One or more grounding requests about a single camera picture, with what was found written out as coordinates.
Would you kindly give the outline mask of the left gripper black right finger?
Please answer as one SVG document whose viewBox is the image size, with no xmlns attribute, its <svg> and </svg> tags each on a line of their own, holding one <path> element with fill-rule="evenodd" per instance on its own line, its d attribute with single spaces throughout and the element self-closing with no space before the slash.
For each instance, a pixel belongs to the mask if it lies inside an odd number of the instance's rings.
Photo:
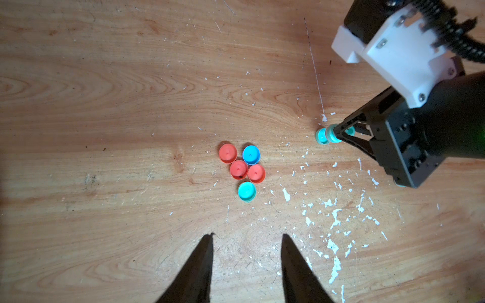
<svg viewBox="0 0 485 303">
<path fill-rule="evenodd" d="M 281 265 L 285 302 L 334 303 L 288 234 L 282 236 Z"/>
</svg>

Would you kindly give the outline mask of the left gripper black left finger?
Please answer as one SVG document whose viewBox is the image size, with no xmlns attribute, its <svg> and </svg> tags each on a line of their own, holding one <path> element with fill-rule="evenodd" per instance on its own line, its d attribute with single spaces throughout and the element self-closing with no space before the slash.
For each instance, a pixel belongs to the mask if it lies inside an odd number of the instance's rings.
<svg viewBox="0 0 485 303">
<path fill-rule="evenodd" d="M 157 302 L 210 302 L 213 234 L 204 235 Z"/>
</svg>

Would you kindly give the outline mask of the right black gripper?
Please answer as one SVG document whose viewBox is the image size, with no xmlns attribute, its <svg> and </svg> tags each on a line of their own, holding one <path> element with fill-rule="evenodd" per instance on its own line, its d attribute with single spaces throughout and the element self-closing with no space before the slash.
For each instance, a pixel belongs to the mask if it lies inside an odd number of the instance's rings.
<svg viewBox="0 0 485 303">
<path fill-rule="evenodd" d="M 351 136 L 351 128 L 372 137 Z M 418 188 L 446 158 L 484 158 L 484 73 L 439 82 L 414 109 L 389 87 L 333 133 L 376 160 L 398 185 Z"/>
</svg>

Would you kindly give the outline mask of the teal stamp body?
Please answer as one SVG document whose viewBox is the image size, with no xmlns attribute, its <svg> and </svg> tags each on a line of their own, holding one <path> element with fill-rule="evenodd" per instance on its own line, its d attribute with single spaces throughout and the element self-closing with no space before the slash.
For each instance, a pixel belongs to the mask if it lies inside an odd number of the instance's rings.
<svg viewBox="0 0 485 303">
<path fill-rule="evenodd" d="M 338 139 L 337 135 L 335 134 L 335 129 L 337 125 L 332 124 L 327 128 L 321 128 L 317 130 L 315 133 L 315 139 L 319 145 L 329 145 L 329 144 L 338 144 L 341 143 L 342 140 Z"/>
</svg>

